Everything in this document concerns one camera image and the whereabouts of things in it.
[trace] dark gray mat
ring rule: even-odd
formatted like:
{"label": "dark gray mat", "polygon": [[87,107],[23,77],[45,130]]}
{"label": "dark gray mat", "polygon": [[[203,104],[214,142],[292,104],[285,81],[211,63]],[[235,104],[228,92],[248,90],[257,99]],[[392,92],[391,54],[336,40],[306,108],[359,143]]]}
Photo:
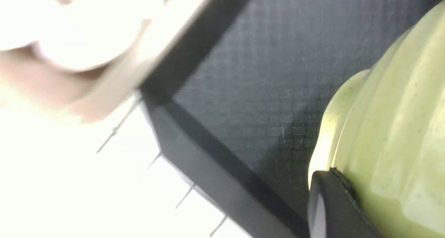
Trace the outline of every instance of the dark gray mat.
{"label": "dark gray mat", "polygon": [[292,224],[306,219],[307,163],[327,103],[440,1],[214,1],[142,87],[162,148],[179,125],[191,137],[183,151],[199,146],[306,236]]}

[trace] speckled green glaze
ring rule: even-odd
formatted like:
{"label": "speckled green glaze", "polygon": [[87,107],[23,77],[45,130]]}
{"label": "speckled green glaze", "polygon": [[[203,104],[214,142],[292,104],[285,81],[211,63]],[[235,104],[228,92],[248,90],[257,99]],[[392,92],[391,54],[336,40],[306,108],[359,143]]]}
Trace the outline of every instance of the speckled green glaze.
{"label": "speckled green glaze", "polygon": [[310,162],[337,167],[387,238],[445,238],[445,3],[329,103]]}

